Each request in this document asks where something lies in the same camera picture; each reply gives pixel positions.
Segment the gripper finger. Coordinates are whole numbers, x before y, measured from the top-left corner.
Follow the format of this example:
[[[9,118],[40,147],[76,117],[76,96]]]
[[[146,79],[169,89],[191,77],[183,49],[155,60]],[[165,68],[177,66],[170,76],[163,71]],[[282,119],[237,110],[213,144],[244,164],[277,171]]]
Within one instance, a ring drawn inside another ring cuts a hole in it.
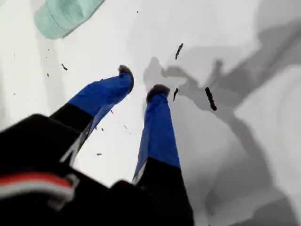
[[[182,177],[169,92],[168,87],[157,84],[147,94],[133,182],[156,202],[162,225],[192,226],[193,210]]]
[[[133,89],[134,77],[125,66],[118,67],[119,74],[86,85],[50,118],[79,133],[75,148],[70,148],[60,162],[72,165],[75,158],[99,122],[114,105],[120,103]]]

